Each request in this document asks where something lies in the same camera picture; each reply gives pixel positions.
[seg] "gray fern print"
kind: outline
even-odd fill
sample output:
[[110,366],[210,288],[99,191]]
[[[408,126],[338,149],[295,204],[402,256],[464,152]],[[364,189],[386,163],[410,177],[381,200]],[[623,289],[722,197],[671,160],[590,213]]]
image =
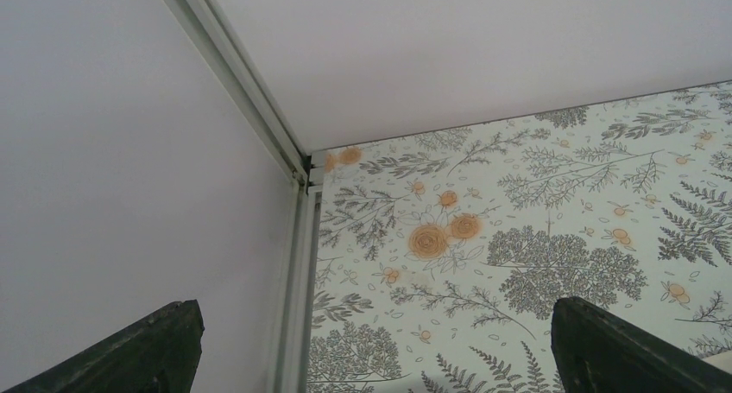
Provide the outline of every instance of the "gray fern print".
[[620,184],[634,193],[646,193],[664,173],[655,155],[662,150],[634,154],[622,143],[605,142],[599,147],[576,149],[574,156],[553,149],[529,148],[522,160],[528,162],[531,177],[509,174],[498,181],[515,209],[532,206],[558,208],[580,190],[600,192],[620,178],[617,171],[627,162],[640,161],[633,171],[621,174]]
[[701,188],[681,181],[681,187],[697,201],[682,199],[674,194],[669,197],[687,214],[676,214],[663,207],[663,213],[671,221],[673,228],[661,226],[666,235],[659,238],[661,243],[659,259],[684,258],[689,262],[702,259],[717,266],[715,253],[732,265],[729,253],[732,238],[732,200],[727,192],[718,188]]
[[367,193],[363,187],[341,187],[332,202],[335,210],[325,210],[320,219],[320,247],[335,248],[341,235],[356,235],[356,242],[366,252],[363,258],[374,261],[386,244],[389,231],[396,225],[394,204],[404,199],[380,190]]
[[554,128],[567,129],[575,125],[584,125],[587,121],[587,110],[589,106],[578,106],[559,111],[541,112],[534,117],[540,121],[551,121]]
[[694,128],[693,122],[697,120],[716,119],[709,117],[708,110],[669,110],[666,114],[655,112],[641,112],[633,121],[635,124],[616,123],[611,124],[603,132],[603,140],[619,139],[621,137],[637,140],[650,133],[660,136],[671,134],[684,134]]
[[450,128],[448,130],[417,134],[413,138],[418,146],[427,151],[459,151],[471,132],[473,130],[468,127]]
[[[459,366],[448,362],[438,353],[437,365],[445,380],[435,380],[422,371],[422,383],[430,393],[564,393],[565,389],[559,380],[559,374],[555,371],[550,386],[528,345],[523,341],[521,345],[527,357],[526,374],[516,372],[511,364],[499,360],[496,356],[471,347],[470,349],[486,364],[487,370],[469,373],[467,369],[461,370]],[[485,374],[490,374],[489,379],[483,379]]]
[[399,380],[399,351],[383,327],[356,327],[345,322],[343,331],[313,337],[308,351],[307,392],[373,392],[376,384]]
[[508,306],[539,320],[548,319],[554,302],[567,296],[581,296],[603,308],[616,304],[619,292],[639,301],[647,283],[638,260],[615,246],[590,252],[586,245],[576,235],[512,228],[494,235],[486,264],[511,269],[500,288]]

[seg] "gray tree print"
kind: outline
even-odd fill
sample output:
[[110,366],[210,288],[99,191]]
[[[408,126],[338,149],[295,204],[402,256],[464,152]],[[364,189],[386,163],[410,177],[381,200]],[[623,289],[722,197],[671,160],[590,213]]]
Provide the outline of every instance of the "gray tree print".
[[367,392],[374,384],[398,380],[399,351],[383,327],[356,327],[345,322],[343,332],[332,330],[327,338],[313,337],[308,352],[309,393]]
[[578,106],[558,111],[541,112],[536,114],[535,117],[540,121],[551,121],[554,128],[561,127],[566,130],[575,125],[584,125],[587,121],[587,110],[589,108],[589,106]]
[[599,147],[576,149],[574,156],[558,154],[552,149],[539,147],[525,149],[522,160],[528,162],[531,178],[509,174],[498,181],[515,209],[530,206],[557,208],[569,202],[581,189],[599,192],[618,178],[616,171],[621,163],[644,161],[634,172],[623,174],[620,181],[634,193],[645,193],[663,174],[664,166],[655,161],[655,154],[633,154],[622,143],[605,142]]
[[576,235],[512,228],[494,235],[486,264],[511,269],[500,289],[508,306],[539,320],[548,319],[554,302],[566,296],[581,296],[603,308],[617,303],[618,292],[638,301],[647,286],[638,261],[615,246],[589,252],[586,245]]

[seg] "branch illustration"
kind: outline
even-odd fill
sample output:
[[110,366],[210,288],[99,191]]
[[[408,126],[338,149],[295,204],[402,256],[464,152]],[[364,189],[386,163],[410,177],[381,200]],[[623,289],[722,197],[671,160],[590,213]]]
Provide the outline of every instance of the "branch illustration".
[[348,294],[340,303],[331,305],[336,298],[325,291],[320,291],[313,297],[311,328],[321,328],[320,325],[329,319],[331,321],[346,321],[352,313],[363,314],[364,309],[371,309],[371,300],[362,298],[359,294]]
[[525,149],[522,160],[530,162],[530,180],[519,174],[509,174],[498,181],[515,209],[544,205],[559,208],[569,202],[581,187],[589,192],[599,192],[612,184],[618,175],[618,164],[647,157],[647,162],[636,167],[634,174],[625,174],[621,184],[635,193],[651,189],[660,175],[661,164],[653,156],[662,149],[644,154],[628,152],[621,143],[602,143],[599,148],[583,147],[575,151],[576,157],[556,154],[549,149]]
[[508,153],[508,147],[520,147],[527,139],[546,140],[548,137],[549,130],[543,128],[534,130],[534,132],[531,132],[530,130],[521,130],[507,138],[503,138],[503,135],[500,132],[497,132],[487,143],[478,140],[470,144],[467,150],[465,150],[465,157],[452,166],[450,171],[447,172],[447,175],[449,176],[452,171],[459,166],[471,163],[490,164],[490,160],[485,158],[483,155],[490,153],[506,155]]
[[417,145],[428,151],[437,151],[438,149],[459,151],[471,132],[473,132],[471,128],[459,127],[417,134],[413,138]]
[[[360,186],[341,187],[333,201],[336,209],[326,210],[320,220],[320,247],[336,248],[341,233],[349,231],[356,235],[358,245],[366,250],[363,257],[369,261],[376,260],[379,250],[386,244],[388,232],[396,225],[394,205],[407,196],[392,197],[379,190],[371,190],[369,195]],[[323,226],[327,224],[338,227]]]
[[366,170],[369,174],[380,174],[388,171],[397,179],[403,179],[415,173],[422,175],[437,173],[447,168],[449,159],[450,157],[445,157],[433,160],[427,153],[420,151],[416,154],[405,154],[399,158],[381,157],[375,162],[362,162],[359,168]]
[[694,128],[692,124],[697,120],[716,119],[708,117],[708,110],[692,110],[692,109],[671,109],[666,114],[656,112],[641,112],[633,120],[636,125],[625,123],[611,124],[608,130],[603,132],[603,140],[613,138],[615,140],[624,136],[637,140],[649,133],[659,134],[661,136],[670,136],[671,134],[691,131]]
[[732,155],[717,151],[711,156],[710,165],[717,170],[732,171]]
[[714,324],[719,326],[720,333],[732,335],[732,314],[728,317],[724,317],[721,315],[722,313],[724,313],[725,305],[727,305],[727,302],[724,301],[722,292],[714,291],[714,295],[710,297],[709,306],[700,306],[690,320],[677,318],[676,321],[705,322],[709,324]]
[[720,111],[727,115],[732,115],[732,84],[713,84],[707,86],[699,86],[693,89],[682,89],[673,94],[673,100],[684,101],[685,104],[691,105],[704,94],[708,94],[711,98],[716,99]]
[[414,300],[424,301],[425,303],[422,304],[422,307],[425,310],[433,310],[437,305],[446,303],[445,315],[449,318],[455,316],[457,311],[485,309],[488,310],[486,314],[481,314],[473,320],[473,328],[485,326],[489,322],[497,322],[503,325],[513,322],[529,333],[532,338],[536,339],[531,331],[518,320],[498,309],[501,302],[495,297],[490,298],[490,291],[487,289],[473,287],[469,294],[463,295],[458,285],[445,281],[445,286],[447,289],[446,295],[437,292],[433,293],[425,285],[413,284],[413,292],[407,292],[406,287],[400,287],[391,292],[391,299],[397,305]]

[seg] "wallpaper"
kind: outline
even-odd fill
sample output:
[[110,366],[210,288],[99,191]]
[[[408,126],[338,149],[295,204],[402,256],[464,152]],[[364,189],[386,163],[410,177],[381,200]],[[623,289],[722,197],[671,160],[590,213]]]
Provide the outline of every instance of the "wallpaper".
[[732,83],[333,149],[310,392],[563,391],[578,295],[732,349]]

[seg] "white ceiling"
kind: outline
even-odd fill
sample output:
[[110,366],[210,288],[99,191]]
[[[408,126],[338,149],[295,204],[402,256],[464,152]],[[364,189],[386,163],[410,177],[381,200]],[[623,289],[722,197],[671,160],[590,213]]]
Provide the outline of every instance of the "white ceiling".
[[305,151],[732,79],[732,0],[215,0]]

